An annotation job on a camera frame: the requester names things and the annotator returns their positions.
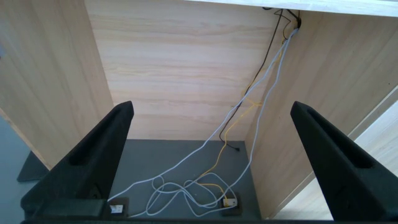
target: gray floor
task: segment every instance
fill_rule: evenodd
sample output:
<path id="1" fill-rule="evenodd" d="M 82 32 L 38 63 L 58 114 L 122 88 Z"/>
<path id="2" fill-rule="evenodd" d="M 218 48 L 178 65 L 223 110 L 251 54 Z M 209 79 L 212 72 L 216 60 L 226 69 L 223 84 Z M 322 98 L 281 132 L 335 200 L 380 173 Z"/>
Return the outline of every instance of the gray floor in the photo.
<path id="1" fill-rule="evenodd" d="M 20 223 L 24 212 L 21 197 L 35 182 L 18 183 L 17 176 L 29 154 L 29 148 L 0 116 L 0 223 Z"/>
<path id="2" fill-rule="evenodd" d="M 128 140 L 119 163 L 111 195 L 123 190 L 134 181 L 147 179 L 159 174 L 173 166 L 202 143 L 203 141 Z M 232 144 L 241 147 L 241 152 L 227 148 L 221 156 L 219 166 L 214 170 L 229 184 L 238 178 L 248 163 L 244 143 L 233 142 Z M 185 161 L 172 172 L 164 175 L 166 181 L 183 184 L 183 181 L 197 177 L 214 164 L 221 146 L 222 144 L 219 141 L 210 141 L 206 147 L 192 158 Z M 21 197 L 34 186 L 35 182 L 22 184 L 18 183 L 16 178 L 28 154 L 29 148 L 5 120 L 0 117 L 0 178 L 2 180 L 0 185 L 0 223 L 19 223 L 24 218 L 24 213 L 19 203 Z M 212 178 L 204 180 L 221 184 Z M 241 181 L 233 189 L 240 194 L 243 201 L 243 215 L 238 217 L 238 219 L 260 219 L 250 170 L 244 174 Z M 200 202 L 206 202 L 206 200 L 210 199 L 209 195 L 203 190 L 195 188 L 192 188 L 192 190 Z M 150 183 L 146 183 L 133 187 L 121 197 L 129 197 L 129 212 L 135 213 L 144 209 L 144 205 L 151 193 Z M 157 203 L 154 209 L 163 206 L 166 199 L 161 197 L 159 204 Z M 162 213 L 151 218 L 195 217 L 187 207 L 183 195 L 179 195 Z M 203 218 L 220 219 L 223 217 L 219 213 L 211 213 Z"/>
<path id="3" fill-rule="evenodd" d="M 133 182 L 158 175 L 164 170 L 172 167 L 202 144 L 203 141 L 127 140 L 119 163 L 118 171 L 113 182 L 111 196 L 124 190 Z M 221 156 L 218 166 L 214 169 L 214 172 L 223 178 L 227 184 L 233 183 L 241 175 L 243 169 L 248 164 L 244 143 L 241 141 L 232 142 L 231 144 L 239 146 L 241 151 L 237 152 L 234 149 L 226 148 Z M 198 177 L 215 163 L 221 147 L 222 143 L 220 141 L 208 142 L 201 151 L 180 164 L 175 170 L 165 174 L 165 181 L 172 181 L 183 185 L 186 180 L 192 180 Z M 216 181 L 212 177 L 205 177 L 203 181 L 217 183 L 222 186 L 221 182 Z M 259 220 L 260 211 L 250 170 L 243 175 L 243 178 L 233 187 L 233 190 L 240 194 L 243 203 L 242 216 L 233 217 L 233 219 Z M 148 182 L 135 185 L 120 197 L 129 197 L 129 213 L 134 214 L 145 209 L 145 205 L 152 192 L 151 183 Z M 192 192 L 197 195 L 199 202 L 209 202 L 210 195 L 199 187 L 192 188 Z M 213 189 L 213 192 L 221 195 L 221 192 L 216 187 Z M 161 196 L 159 198 L 159 202 L 154 205 L 153 210 L 151 211 L 156 211 L 163 207 L 170 197 L 171 196 Z M 198 209 L 196 211 L 198 213 L 203 213 L 206 210 Z M 162 213 L 151 218 L 196 217 L 189 210 L 183 195 L 180 194 Z M 202 218 L 220 219 L 225 217 L 222 217 L 220 213 L 215 212 L 207 214 Z"/>

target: wooden side panel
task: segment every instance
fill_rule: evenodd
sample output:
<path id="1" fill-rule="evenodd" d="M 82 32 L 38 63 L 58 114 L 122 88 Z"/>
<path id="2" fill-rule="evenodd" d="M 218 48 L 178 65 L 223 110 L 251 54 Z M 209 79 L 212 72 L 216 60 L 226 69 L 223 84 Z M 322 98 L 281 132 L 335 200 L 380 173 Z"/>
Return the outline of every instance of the wooden side panel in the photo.
<path id="1" fill-rule="evenodd" d="M 355 142 L 393 174 L 398 175 L 398 98 Z M 276 219 L 332 220 L 316 179 L 276 216 Z"/>
<path id="2" fill-rule="evenodd" d="M 207 2 L 86 0 L 86 6 L 113 101 L 134 104 L 129 138 L 136 139 L 207 139 L 258 71 L 278 20 L 275 10 Z M 270 55 L 286 23 L 282 18 Z M 265 86 L 251 98 L 258 100 Z M 236 118 L 249 107 L 243 104 Z M 228 139 L 244 140 L 255 113 Z"/>
<path id="3" fill-rule="evenodd" d="M 302 17 L 261 119 L 251 166 L 264 218 L 311 180 L 312 168 L 290 117 L 293 102 L 312 106 L 348 134 L 398 84 L 398 19 L 319 12 Z M 254 128 L 255 123 L 246 138 L 248 152 Z"/>
<path id="4" fill-rule="evenodd" d="M 83 1 L 0 1 L 1 114 L 53 167 L 112 108 Z"/>

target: yellow cable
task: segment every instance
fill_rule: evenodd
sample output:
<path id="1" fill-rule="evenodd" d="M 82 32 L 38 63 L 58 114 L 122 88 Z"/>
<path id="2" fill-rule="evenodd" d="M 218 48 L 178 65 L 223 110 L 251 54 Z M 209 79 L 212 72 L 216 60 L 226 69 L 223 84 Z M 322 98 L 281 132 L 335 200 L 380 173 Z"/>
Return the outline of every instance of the yellow cable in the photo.
<path id="1" fill-rule="evenodd" d="M 242 117 L 244 117 L 244 116 L 245 116 L 253 107 L 255 107 L 255 106 L 258 106 L 258 105 L 255 104 L 255 103 L 253 103 L 253 104 L 251 105 L 251 107 L 248 108 L 248 109 L 247 109 L 247 110 L 246 110 L 246 111 L 245 111 L 245 112 L 244 112 L 244 113 L 231 125 L 231 127 L 228 128 L 228 130 L 226 130 L 226 132 L 225 132 L 225 134 L 224 134 L 225 143 L 224 143 L 224 146 L 221 148 L 220 153 L 218 154 L 216 163 L 214 164 L 214 166 L 213 166 L 212 168 L 208 169 L 208 170 L 207 170 L 206 172 L 204 172 L 200 177 L 202 177 L 203 175 L 209 173 L 211 170 L 213 170 L 213 169 L 217 166 L 218 161 L 220 160 L 221 153 L 223 153 L 224 148 L 225 148 L 225 146 L 226 146 L 226 143 L 227 143 L 226 135 L 228 134 L 229 130 L 230 130 L 233 126 L 235 126 L 235 124 L 237 124 L 237 123 L 239 122 L 239 120 L 240 120 Z M 221 190 L 221 192 L 224 194 L 223 188 L 220 187 L 218 184 L 200 184 L 200 185 L 203 185 L 203 186 L 206 186 L 206 185 L 209 185 L 209 186 L 216 186 L 216 187 L 218 187 L 218 188 Z"/>
<path id="2" fill-rule="evenodd" d="M 278 57 L 277 61 L 280 60 L 281 56 L 282 56 L 282 52 L 279 53 L 279 57 Z M 248 88 L 250 88 L 250 86 L 253 85 L 254 81 L 255 81 L 255 80 L 253 80 L 248 86 L 246 86 L 245 90 L 247 90 Z M 227 143 L 227 137 L 226 137 L 226 136 L 227 136 L 229 130 L 230 130 L 233 126 L 235 126 L 235 124 L 237 124 L 237 123 L 239 122 L 239 120 L 240 120 L 242 117 L 246 116 L 246 114 L 247 114 L 253 107 L 255 107 L 255 106 L 261 106 L 261 105 L 262 105 L 262 102 L 261 102 L 261 101 L 258 102 L 258 103 L 255 103 L 255 102 L 253 102 L 253 101 L 252 101 L 250 98 L 248 98 L 248 97 L 246 97 L 246 100 L 248 100 L 248 102 L 250 102 L 250 103 L 252 104 L 251 107 L 248 108 L 248 109 L 247 109 L 247 110 L 246 110 L 246 111 L 245 111 L 245 112 L 244 112 L 244 113 L 231 125 L 231 127 L 228 128 L 228 130 L 226 130 L 226 132 L 224 133 L 224 139 L 225 139 L 225 140 L 224 140 L 224 146 L 221 148 L 220 153 L 218 153 L 218 157 L 217 157 L 216 163 L 214 164 L 213 167 L 211 167 L 210 169 L 208 169 L 206 172 L 202 173 L 202 175 L 201 175 L 200 177 L 202 177 L 203 175 L 209 173 L 210 171 L 212 171 L 212 170 L 217 166 L 218 161 L 220 160 L 221 153 L 223 153 L 224 148 L 226 147 L 226 143 Z M 218 188 L 221 190 L 221 192 L 224 194 L 223 188 L 220 187 L 218 184 L 200 184 L 200 185 L 202 185 L 202 186 L 215 186 L 215 187 L 218 187 Z"/>
<path id="3" fill-rule="evenodd" d="M 200 185 L 202 185 L 202 186 L 215 186 L 215 187 L 218 187 L 218 188 L 220 189 L 221 193 L 224 194 L 223 188 L 220 187 L 218 184 L 200 184 Z"/>
<path id="4" fill-rule="evenodd" d="M 217 166 L 218 161 L 220 160 L 221 153 L 223 153 L 223 151 L 224 151 L 224 149 L 225 149 L 225 147 L 226 147 L 226 142 L 227 142 L 226 135 L 228 134 L 229 130 L 231 130 L 231 128 L 232 128 L 233 126 L 235 126 L 235 124 L 237 124 L 237 123 L 239 122 L 239 120 L 240 120 L 242 117 L 244 117 L 244 116 L 245 116 L 253 107 L 255 107 L 255 106 L 257 106 L 257 105 L 255 105 L 255 104 L 251 105 L 251 107 L 250 107 L 249 109 L 247 109 L 247 110 L 246 110 L 246 111 L 245 111 L 245 112 L 244 112 L 244 113 L 231 125 L 231 127 L 228 128 L 228 130 L 226 130 L 226 132 L 225 132 L 225 134 L 224 134 L 224 138 L 225 138 L 224 141 L 225 141 L 225 143 L 224 143 L 224 146 L 221 148 L 220 153 L 218 154 L 216 164 L 214 164 L 213 167 L 211 167 L 210 169 L 208 169 L 208 170 L 207 170 L 206 172 L 204 172 L 201 176 L 203 176 L 203 175 L 209 173 L 211 170 L 213 170 L 213 169 Z"/>

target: light wood grain surface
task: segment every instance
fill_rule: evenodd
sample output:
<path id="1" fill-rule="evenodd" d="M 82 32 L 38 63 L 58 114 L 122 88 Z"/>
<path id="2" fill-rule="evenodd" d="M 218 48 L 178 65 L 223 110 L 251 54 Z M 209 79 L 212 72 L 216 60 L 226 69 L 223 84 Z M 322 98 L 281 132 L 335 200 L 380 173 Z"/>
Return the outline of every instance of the light wood grain surface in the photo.
<path id="1" fill-rule="evenodd" d="M 305 11 L 398 17 L 396 0 L 187 0 Z"/>
<path id="2" fill-rule="evenodd" d="M 293 102 L 312 106 L 348 134 L 398 84 L 398 19 L 302 14 L 302 28 L 261 119 L 251 166 L 264 218 L 274 216 L 304 180 L 311 180 L 312 168 L 290 117 Z M 248 149 L 253 136 L 252 124 Z"/>
<path id="3" fill-rule="evenodd" d="M 113 101 L 133 102 L 135 139 L 207 139 L 259 69 L 278 19 L 276 10 L 206 2 L 85 2 Z M 254 113 L 228 139 L 244 140 Z"/>
<path id="4" fill-rule="evenodd" d="M 0 112 L 53 167 L 112 108 L 82 1 L 0 1 Z"/>
<path id="5" fill-rule="evenodd" d="M 355 142 L 398 175 L 398 102 L 383 113 Z M 332 220 L 318 181 L 314 179 L 275 219 Z"/>

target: tangled cable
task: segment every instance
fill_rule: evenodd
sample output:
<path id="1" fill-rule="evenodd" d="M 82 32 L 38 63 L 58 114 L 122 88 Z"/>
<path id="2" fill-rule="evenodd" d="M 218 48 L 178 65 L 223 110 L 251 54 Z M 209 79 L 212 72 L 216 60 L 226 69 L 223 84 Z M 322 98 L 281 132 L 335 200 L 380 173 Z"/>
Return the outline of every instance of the tangled cable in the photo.
<path id="1" fill-rule="evenodd" d="M 267 102 L 267 100 L 268 100 L 268 97 L 269 97 L 270 93 L 272 92 L 272 90 L 275 88 L 277 82 L 279 81 L 280 69 L 281 69 L 281 67 L 282 67 L 282 62 L 283 62 L 283 59 L 284 59 L 284 57 L 285 57 L 285 53 L 286 53 L 287 47 L 289 46 L 289 42 L 290 42 L 292 36 L 293 36 L 297 31 L 298 31 L 298 29 L 293 30 L 293 32 L 289 35 L 289 38 L 283 43 L 282 47 L 278 50 L 278 52 L 276 53 L 276 55 L 275 55 L 274 58 L 272 59 L 272 62 L 271 62 L 270 65 L 268 66 L 268 69 L 266 70 L 266 72 L 265 72 L 265 74 L 263 75 L 263 77 L 260 78 L 255 84 L 253 84 L 252 87 L 250 87 L 249 91 L 242 97 L 242 99 L 241 99 L 241 100 L 228 112 L 228 114 L 226 115 L 224 121 L 218 126 L 218 128 L 213 132 L 213 134 L 212 134 L 212 135 L 211 135 L 199 148 L 197 148 L 196 150 L 192 151 L 189 155 L 187 155 L 186 157 L 184 157 L 180 162 L 178 162 L 177 164 L 175 164 L 173 167 L 171 167 L 171 168 L 165 170 L 165 171 L 162 172 L 161 174 L 159 174 L 159 175 L 157 175 L 157 176 L 155 176 L 155 177 L 152 177 L 152 178 L 150 178 L 150 179 L 141 180 L 141 181 L 132 183 L 132 184 L 131 184 L 128 188 L 126 188 L 125 190 L 123 190 L 123 191 L 121 191 L 120 193 L 118 193 L 118 194 L 112 196 L 111 198 L 109 198 L 108 201 L 110 201 L 110 200 L 116 198 L 117 196 L 119 196 L 119 195 L 121 195 L 121 194 L 127 192 L 129 189 L 131 189 L 133 186 L 135 186 L 135 185 L 137 185 L 137 184 L 141 184 L 141 183 L 144 183 L 144 182 L 152 181 L 152 188 L 154 189 L 154 192 L 152 193 L 152 195 L 150 196 L 150 198 L 149 198 L 149 200 L 148 200 L 148 202 L 147 202 L 146 209 L 145 209 L 143 212 L 141 212 L 141 213 L 137 213 L 137 214 L 131 215 L 131 216 L 130 216 L 131 218 L 132 218 L 132 217 L 137 217 L 137 216 L 143 215 L 143 214 L 147 214 L 147 215 L 149 215 L 149 216 L 153 216 L 153 215 L 159 214 L 159 213 L 162 212 L 165 208 L 167 208 L 167 206 L 169 206 L 169 205 L 171 204 L 171 202 L 173 201 L 173 199 L 174 199 L 179 193 L 183 193 L 183 195 L 184 195 L 184 197 L 185 197 L 185 201 L 187 202 L 187 205 L 189 206 L 190 210 L 192 211 L 192 213 L 193 213 L 194 216 L 196 216 L 196 217 L 202 217 L 202 216 L 207 215 L 207 214 L 209 214 L 209 213 L 211 213 L 211 212 L 217 212 L 217 211 L 220 211 L 220 210 L 225 210 L 225 209 L 229 209 L 229 208 L 235 207 L 235 205 L 233 205 L 233 206 L 225 207 L 225 208 L 216 208 L 216 209 L 209 210 L 209 211 L 207 211 L 207 212 L 205 212 L 205 213 L 202 213 L 202 214 L 197 214 L 197 213 L 193 210 L 193 208 L 192 208 L 192 206 L 191 206 L 191 203 L 188 201 L 188 199 L 189 199 L 192 203 L 194 203 L 195 205 L 197 205 L 198 207 L 201 207 L 201 208 L 209 208 L 209 209 L 211 209 L 211 208 L 215 208 L 215 207 L 217 206 L 218 201 L 220 201 L 223 197 L 225 197 L 226 193 L 227 193 L 229 190 L 230 190 L 231 193 L 234 195 L 234 198 L 236 198 L 236 195 L 235 195 L 234 191 L 233 191 L 231 188 L 232 188 L 236 183 L 238 183 L 238 182 L 240 181 L 240 179 L 242 178 L 242 176 L 243 176 L 243 175 L 246 173 L 246 171 L 249 169 L 249 166 L 250 166 L 250 164 L 251 164 L 251 162 L 252 162 L 252 157 L 253 157 L 253 152 L 254 152 L 254 146 L 256 145 L 256 139 L 257 139 L 257 134 L 258 134 L 258 129 L 259 129 L 259 122 L 260 122 L 261 116 L 262 116 L 262 114 L 263 114 L 263 112 L 264 112 L 264 108 L 265 108 L 265 105 L 266 105 L 266 102 Z M 168 173 L 169 171 L 174 170 L 177 166 L 179 166 L 179 165 L 180 165 L 181 163 L 183 163 L 186 159 L 188 159 L 190 156 L 194 155 L 194 153 L 198 152 L 200 149 L 202 149 L 202 148 L 207 144 L 207 142 L 208 142 L 208 141 L 218 132 L 218 130 L 222 127 L 222 125 L 224 125 L 224 123 L 226 122 L 226 120 L 227 120 L 228 117 L 230 116 L 231 112 L 232 112 L 240 103 L 242 103 L 243 100 L 245 100 L 245 98 L 248 96 L 248 94 L 250 94 L 250 92 L 251 92 L 260 82 L 262 82 L 263 80 L 266 79 L 266 76 L 268 75 L 269 70 L 271 69 L 271 67 L 273 66 L 273 64 L 277 61 L 277 59 L 279 58 L 279 54 L 280 54 L 282 51 L 283 51 L 283 53 L 282 53 L 282 56 L 281 56 L 281 58 L 280 58 L 280 63 L 279 63 L 279 66 L 278 66 L 278 70 L 277 70 L 277 75 L 276 75 L 275 82 L 274 82 L 274 84 L 271 86 L 271 88 L 269 89 L 269 91 L 267 92 L 267 94 L 266 94 L 264 100 L 262 101 L 263 104 L 262 104 L 262 106 L 261 106 L 261 110 L 260 110 L 259 116 L 258 116 L 258 118 L 257 118 L 256 133 L 255 133 L 255 135 L 254 135 L 253 145 L 252 145 L 251 152 L 250 152 L 250 156 L 249 156 L 249 162 L 248 162 L 247 166 L 245 167 L 245 169 L 242 171 L 241 175 L 235 180 L 235 182 L 233 182 L 231 185 L 228 185 L 228 184 L 227 184 L 220 176 L 218 176 L 217 174 L 212 173 L 212 172 L 208 172 L 208 173 L 206 173 L 206 174 L 204 174 L 204 175 L 199 176 L 199 177 L 196 178 L 195 180 L 187 180 L 187 181 L 185 181 L 183 185 L 180 185 L 180 184 L 177 184 L 177 183 L 173 183 L 173 182 L 167 182 L 167 183 L 165 183 L 164 178 L 163 178 L 162 176 L 163 176 L 164 174 Z M 201 184 L 199 183 L 199 181 L 200 181 L 202 178 L 204 178 L 204 177 L 206 177 L 206 176 L 208 176 L 208 175 L 213 175 L 213 176 L 215 176 L 215 177 L 218 178 L 223 184 L 225 184 L 225 186 L 227 186 L 226 190 L 223 192 L 223 194 L 222 194 L 220 197 L 216 197 L 216 195 L 215 195 L 213 192 L 211 192 L 207 187 L 205 187 L 205 185 L 201 185 Z M 158 179 L 158 178 L 160 178 L 160 179 L 162 180 L 162 185 L 160 185 L 159 187 L 156 187 L 155 184 L 154 184 L 154 181 L 155 181 L 155 179 Z M 166 187 L 166 186 L 169 186 L 169 185 L 170 185 L 170 186 L 176 187 L 176 189 L 175 189 L 175 190 L 164 190 L 165 187 Z M 189 189 L 192 185 L 197 185 L 197 186 L 199 186 L 199 187 L 202 187 L 202 188 L 205 189 L 206 191 L 208 191 L 208 192 L 213 196 L 214 201 L 209 202 L 209 203 L 199 203 L 199 202 L 197 202 L 197 200 L 193 197 L 193 195 L 188 191 L 188 189 Z M 156 211 L 156 212 L 150 212 L 149 210 L 152 208 L 152 206 L 156 203 L 157 199 L 158 199 L 162 194 L 173 194 L 173 196 L 172 196 L 172 198 L 171 198 L 160 210 L 158 210 L 158 211 Z"/>

